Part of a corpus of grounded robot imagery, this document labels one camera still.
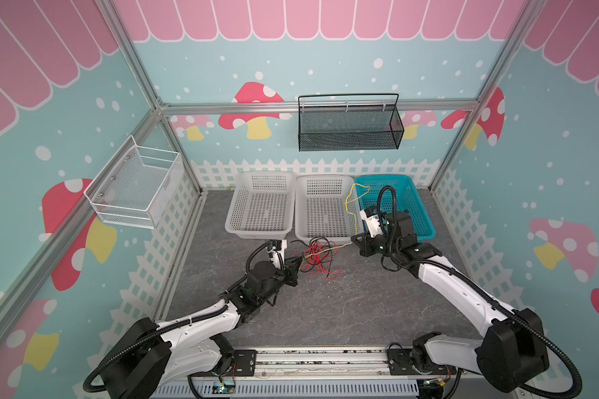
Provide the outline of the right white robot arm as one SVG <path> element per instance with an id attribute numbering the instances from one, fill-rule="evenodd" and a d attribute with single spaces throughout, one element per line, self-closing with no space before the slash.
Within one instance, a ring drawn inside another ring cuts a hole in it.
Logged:
<path id="1" fill-rule="evenodd" d="M 414 340 L 409 364 L 420 374 L 437 367 L 474 372 L 500 392 L 522 388 L 544 398 L 575 398 L 582 393 L 582 376 L 574 362 L 543 330 L 530 309 L 517 310 L 498 301 L 456 269 L 434 246 L 419 241 L 406 212 L 386 214 L 370 207 L 360 211 L 365 230 L 351 241 L 364 257 L 379 254 L 435 289 L 476 328 L 478 339 L 429 332 Z M 532 387 L 529 381 L 549 369 L 554 354 L 567 368 L 571 385 L 561 392 Z"/>

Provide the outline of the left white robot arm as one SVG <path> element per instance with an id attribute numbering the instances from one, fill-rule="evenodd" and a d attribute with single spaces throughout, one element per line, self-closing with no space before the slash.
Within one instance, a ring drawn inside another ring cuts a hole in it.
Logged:
<path id="1" fill-rule="evenodd" d="M 261 261 L 206 309 L 166 322 L 140 319 L 88 374 L 83 391 L 148 398 L 180 377 L 224 374 L 235 355 L 226 333 L 250 322 L 263 305 L 275 305 L 284 286 L 296 286 L 301 264 L 297 257 L 279 267 Z"/>

